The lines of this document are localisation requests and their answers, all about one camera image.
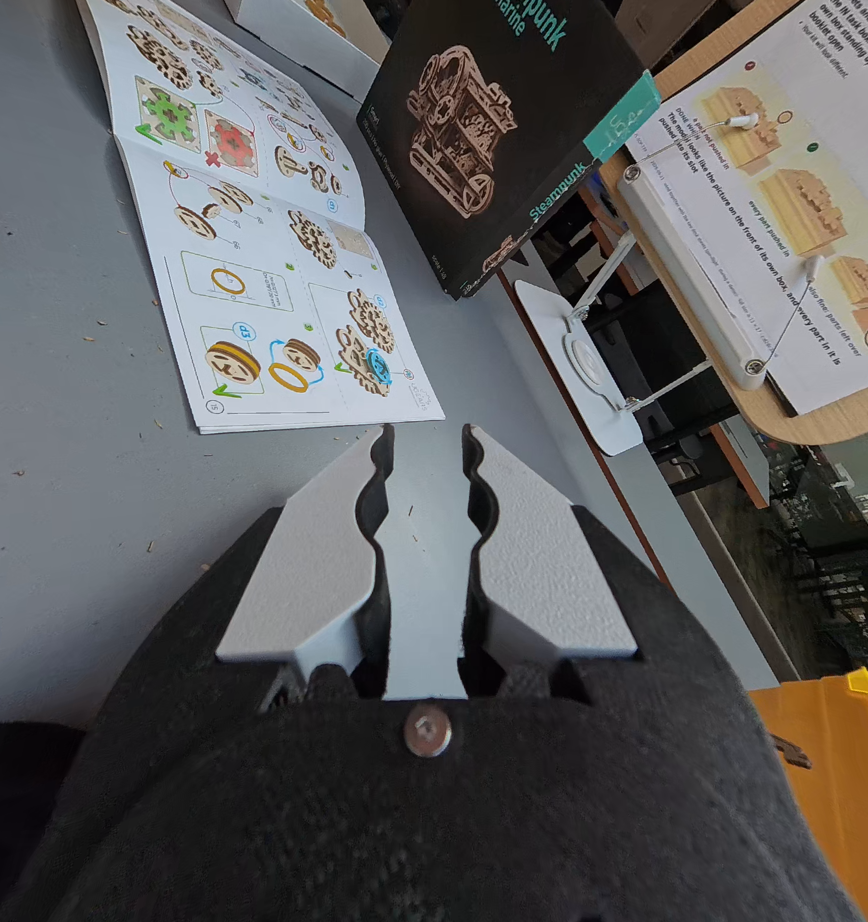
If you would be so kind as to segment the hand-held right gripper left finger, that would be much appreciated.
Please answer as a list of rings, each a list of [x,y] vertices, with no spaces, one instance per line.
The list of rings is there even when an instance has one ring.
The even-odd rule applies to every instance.
[[[223,663],[388,673],[391,600],[376,540],[394,428],[375,426],[289,498],[216,648]]]

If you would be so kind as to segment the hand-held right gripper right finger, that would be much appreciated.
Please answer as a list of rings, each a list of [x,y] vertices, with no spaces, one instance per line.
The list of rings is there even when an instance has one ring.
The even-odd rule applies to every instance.
[[[463,427],[467,513],[479,532],[463,619],[463,675],[630,658],[637,643],[577,507],[484,429]]]

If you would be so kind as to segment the dark wooden model assembly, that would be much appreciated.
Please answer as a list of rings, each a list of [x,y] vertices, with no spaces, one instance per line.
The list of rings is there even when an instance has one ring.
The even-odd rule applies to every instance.
[[[768,733],[774,748],[786,764],[805,770],[812,770],[813,763],[809,755],[797,744],[774,733]]]

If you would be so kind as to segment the black model kit box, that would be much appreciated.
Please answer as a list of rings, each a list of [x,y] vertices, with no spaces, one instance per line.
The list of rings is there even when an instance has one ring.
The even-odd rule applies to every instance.
[[[357,122],[453,299],[660,108],[613,6],[408,2]]]

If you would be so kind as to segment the wooden document stand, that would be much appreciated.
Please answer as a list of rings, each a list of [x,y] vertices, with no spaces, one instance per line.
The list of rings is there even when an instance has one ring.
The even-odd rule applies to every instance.
[[[660,108],[800,3],[751,3],[660,73],[656,79]],[[520,313],[534,342],[546,365],[555,370],[560,390],[598,449],[605,455],[618,455],[638,445],[642,439],[638,410],[710,370],[730,396],[730,412],[739,411],[756,430],[783,442],[836,444],[868,433],[868,388],[804,415],[793,414],[766,375],[766,362],[752,360],[753,348],[738,323],[727,318],[727,308],[692,253],[677,239],[661,202],[648,182],[639,178],[628,149],[633,136],[624,151],[615,153],[600,169],[602,185],[624,230],[586,292],[571,305],[555,291],[523,280],[514,283]],[[632,388],[615,382],[586,328],[589,320],[600,321],[601,286],[628,255],[645,258],[704,354],[690,372],[648,398],[636,398]]]

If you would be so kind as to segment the illustrated instruction booklet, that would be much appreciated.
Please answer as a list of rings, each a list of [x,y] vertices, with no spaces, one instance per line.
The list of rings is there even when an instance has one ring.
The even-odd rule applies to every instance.
[[[79,2],[200,433],[442,421],[302,86],[172,2]]]

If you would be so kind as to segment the yellow plastic bin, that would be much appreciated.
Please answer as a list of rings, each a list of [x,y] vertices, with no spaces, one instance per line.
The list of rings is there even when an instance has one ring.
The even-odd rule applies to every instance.
[[[868,669],[749,695],[766,730],[812,760],[805,770],[780,755],[811,833],[868,920]]]

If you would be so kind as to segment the printed instruction sheet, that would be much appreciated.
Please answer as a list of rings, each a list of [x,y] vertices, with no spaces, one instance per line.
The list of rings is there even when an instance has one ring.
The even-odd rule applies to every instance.
[[[628,143],[794,415],[868,388],[868,2],[801,2]]]

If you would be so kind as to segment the white box of wooden sheets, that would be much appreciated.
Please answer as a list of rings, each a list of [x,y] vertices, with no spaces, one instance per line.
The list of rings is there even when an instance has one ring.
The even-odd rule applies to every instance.
[[[241,28],[363,102],[390,41],[363,1],[227,1]]]

